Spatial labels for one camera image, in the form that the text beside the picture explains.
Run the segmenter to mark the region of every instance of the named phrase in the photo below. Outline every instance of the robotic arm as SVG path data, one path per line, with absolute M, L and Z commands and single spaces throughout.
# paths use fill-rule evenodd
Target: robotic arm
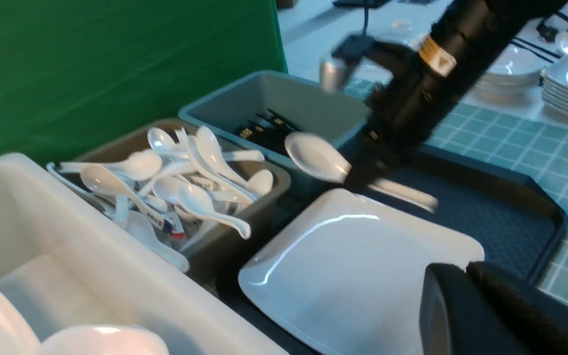
M 413 151 L 498 58 L 532 18 L 555 13 L 568 0 L 454 0 L 415 52 L 370 36 L 352 35 L 321 64 L 327 91 L 348 81 L 363 57 L 393 74 L 386 88 L 366 100 L 361 153 L 345 180 L 359 189 L 408 164 Z

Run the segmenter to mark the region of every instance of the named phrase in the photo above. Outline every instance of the cable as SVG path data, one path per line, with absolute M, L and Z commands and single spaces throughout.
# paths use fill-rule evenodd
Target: cable
M 365 7 L 365 22 L 363 22 L 363 36 L 367 35 L 367 24 L 369 23 L 369 0 L 363 0 Z

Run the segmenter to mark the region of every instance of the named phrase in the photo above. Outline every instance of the spoon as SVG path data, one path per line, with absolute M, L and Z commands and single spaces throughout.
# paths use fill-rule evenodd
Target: spoon
M 153 151 L 142 151 L 133 153 L 128 159 L 117 163 L 63 162 L 60 165 L 59 172 L 62 174 L 79 174 L 87 166 L 99 165 L 125 178 L 142 181 L 151 178 L 161 170 L 162 159 Z
M 352 165 L 330 143 L 311 133 L 291 133 L 284 139 L 284 147 L 300 170 L 318 180 L 341 184 L 352 168 Z M 434 212 L 437 208 L 435 197 L 397 182 L 376 179 L 367 187 L 429 212 Z
M 248 179 L 247 189 L 250 192 L 257 193 L 259 196 L 270 193 L 271 189 L 273 189 L 273 173 L 267 169 L 258 171 Z
M 172 205 L 180 205 L 181 202 L 178 200 L 178 189 L 181 186 L 189 185 L 190 183 L 185 180 L 185 178 L 180 179 L 178 177 L 172 176 L 165 176 L 160 178 L 155 182 L 155 186 L 153 187 L 153 193 L 158 198 L 169 202 Z M 234 193 L 230 191 L 207 191 L 205 192 L 213 201 L 218 202 L 235 202 L 236 204 L 239 203 L 238 198 L 234 195 Z
M 138 195 L 145 196 L 148 195 L 150 191 L 153 190 L 155 182 L 165 176 L 173 176 L 180 174 L 194 173 L 196 169 L 189 160 L 183 160 L 180 162 L 172 162 L 168 164 L 159 174 L 154 175 L 142 188 L 138 191 Z
M 190 263 L 185 256 L 180 254 L 175 249 L 172 249 L 160 242 L 155 235 L 153 226 L 148 221 L 148 218 L 136 211 L 129 211 L 128 224 L 124 228 L 131 236 L 135 237 L 144 247 L 158 254 L 169 264 L 178 268 L 179 271 L 187 272 L 190 268 Z
M 187 141 L 187 152 L 189 153 L 190 161 L 194 164 L 196 171 L 201 173 L 201 175 L 206 178 L 218 182 L 219 185 L 225 186 L 226 188 L 234 191 L 238 198 L 245 204 L 252 204 L 255 202 L 256 198 L 251 195 L 250 192 L 241 188 L 237 184 L 234 184 L 230 180 L 223 178 L 216 171 L 212 170 L 210 166 L 203 160 L 203 157 L 199 154 L 196 149 L 196 139 L 194 137 L 186 137 Z
M 168 355 L 159 335 L 138 326 L 76 325 L 47 338 L 35 355 Z
M 225 162 L 218 140 L 209 128 L 201 126 L 198 131 L 196 131 L 196 148 L 201 157 L 203 157 L 203 160 L 217 173 L 240 186 L 247 185 L 247 181 Z
M 555 38 L 558 51 L 564 56 L 568 56 L 568 32 L 558 32 Z
M 172 223 L 164 216 L 149 207 L 129 186 L 120 180 L 117 175 L 107 168 L 98 165 L 90 165 L 83 168 L 80 178 L 85 186 L 94 193 L 119 196 L 124 195 L 131 199 L 135 205 L 146 214 L 146 217 L 162 232 L 171 232 Z
M 216 212 L 210 196 L 202 188 L 192 184 L 183 185 L 178 189 L 177 197 L 181 206 L 196 218 L 229 225 L 245 240 L 251 236 L 251 227 L 248 223 L 234 216 Z

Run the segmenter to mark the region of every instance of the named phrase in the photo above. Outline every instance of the brown plastic bin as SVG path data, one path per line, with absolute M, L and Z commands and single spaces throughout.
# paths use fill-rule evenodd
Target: brown plastic bin
M 167 131 L 171 137 L 175 137 L 174 130 L 182 127 L 191 134 L 196 133 L 197 129 L 196 126 L 180 119 L 161 119 L 89 151 L 75 160 L 80 162 L 118 162 L 124 160 L 134 151 L 149 148 L 146 133 L 151 127 L 161 128 Z M 218 141 L 225 151 L 241 149 L 220 137 L 218 137 Z M 275 216 L 277 200 L 290 187 L 288 173 L 268 161 L 264 163 L 235 162 L 230 163 L 230 165 L 246 178 L 261 169 L 270 170 L 274 177 L 273 189 L 238 215 L 238 218 L 245 220 L 251 226 L 252 232 L 249 240 L 243 240 L 235 229 L 219 225 L 208 232 L 200 242 L 183 253 L 190 261 L 188 276 L 200 284 L 207 283 L 216 277 L 219 268 L 234 254 L 245 248 L 248 243 L 253 243 L 257 241 L 257 238 L 268 235 L 266 230 L 271 226 L 271 221 Z

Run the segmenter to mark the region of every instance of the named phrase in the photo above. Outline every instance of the black tray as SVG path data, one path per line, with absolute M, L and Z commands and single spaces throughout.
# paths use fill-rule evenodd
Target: black tray
M 362 194 L 472 236 L 483 246 L 486 261 L 531 284 L 538 281 L 568 224 L 568 217 L 561 207 L 527 175 L 432 146 L 423 146 L 413 164 L 396 171 L 391 179 L 435 196 L 439 201 L 437 212 L 428 213 L 371 190 Z M 317 196 L 331 187 L 334 186 L 318 191 Z M 269 238 L 260 238 L 264 243 L 252 245 L 237 256 L 216 279 L 221 301 L 294 355 L 318 353 L 256 308 L 244 296 L 237 277 L 246 261 L 312 200 L 274 227 Z

